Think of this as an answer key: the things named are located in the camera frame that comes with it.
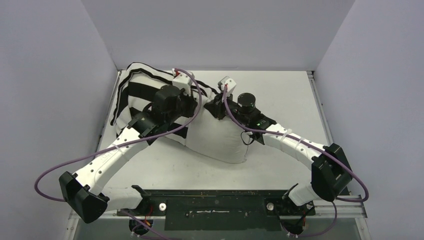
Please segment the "white pillow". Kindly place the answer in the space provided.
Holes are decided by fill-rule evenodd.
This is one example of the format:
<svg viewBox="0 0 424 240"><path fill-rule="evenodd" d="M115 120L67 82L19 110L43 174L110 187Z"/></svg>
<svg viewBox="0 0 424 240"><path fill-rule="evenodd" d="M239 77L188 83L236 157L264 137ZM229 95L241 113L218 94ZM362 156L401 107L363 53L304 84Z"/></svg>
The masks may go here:
<svg viewBox="0 0 424 240"><path fill-rule="evenodd" d="M216 119L203 107L186 128L167 137L212 159L240 164L246 161L249 148L243 144L241 133L229 117Z"/></svg>

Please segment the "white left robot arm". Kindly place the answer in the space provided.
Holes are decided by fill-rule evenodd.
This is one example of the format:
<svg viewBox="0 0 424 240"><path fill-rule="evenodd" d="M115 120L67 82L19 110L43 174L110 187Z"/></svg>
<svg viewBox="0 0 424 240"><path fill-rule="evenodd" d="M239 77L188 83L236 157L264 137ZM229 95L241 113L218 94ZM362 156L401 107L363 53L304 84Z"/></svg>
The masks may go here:
<svg viewBox="0 0 424 240"><path fill-rule="evenodd" d="M131 209L145 214L150 202L138 186L105 189L109 180L137 153L166 134L171 134L175 121L181 117L193 121L199 114L202 95L186 93L185 89L165 85L153 96L143 111L137 113L123 128L116 140L91 162L74 173L64 172L59 185L66 203L87 224L104 212Z"/></svg>

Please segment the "black white striped pillowcase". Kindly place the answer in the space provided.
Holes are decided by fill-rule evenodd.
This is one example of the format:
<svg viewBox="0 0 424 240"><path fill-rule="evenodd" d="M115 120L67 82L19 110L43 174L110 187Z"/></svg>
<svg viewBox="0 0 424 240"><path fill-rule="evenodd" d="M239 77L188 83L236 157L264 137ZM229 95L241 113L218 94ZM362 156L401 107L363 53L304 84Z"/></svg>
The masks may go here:
<svg viewBox="0 0 424 240"><path fill-rule="evenodd" d="M172 85L175 75L142 62L131 63L119 78L110 125L118 136L130 120L153 101L155 93Z"/></svg>

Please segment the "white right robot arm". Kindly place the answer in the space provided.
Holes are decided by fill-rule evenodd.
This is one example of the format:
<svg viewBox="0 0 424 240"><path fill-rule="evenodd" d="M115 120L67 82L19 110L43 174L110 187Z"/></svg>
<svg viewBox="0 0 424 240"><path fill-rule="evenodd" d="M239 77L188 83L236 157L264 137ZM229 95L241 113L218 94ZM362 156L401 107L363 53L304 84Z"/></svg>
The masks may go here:
<svg viewBox="0 0 424 240"><path fill-rule="evenodd" d="M282 202L289 214L297 213L310 201L334 201L353 179L339 145L322 145L290 132L257 109L256 98L251 93L241 94L236 102L231 96L223 101L220 93L204 107L216 119L235 119L244 131L251 133L252 140L282 151L311 171L310 183L297 184L285 194Z"/></svg>

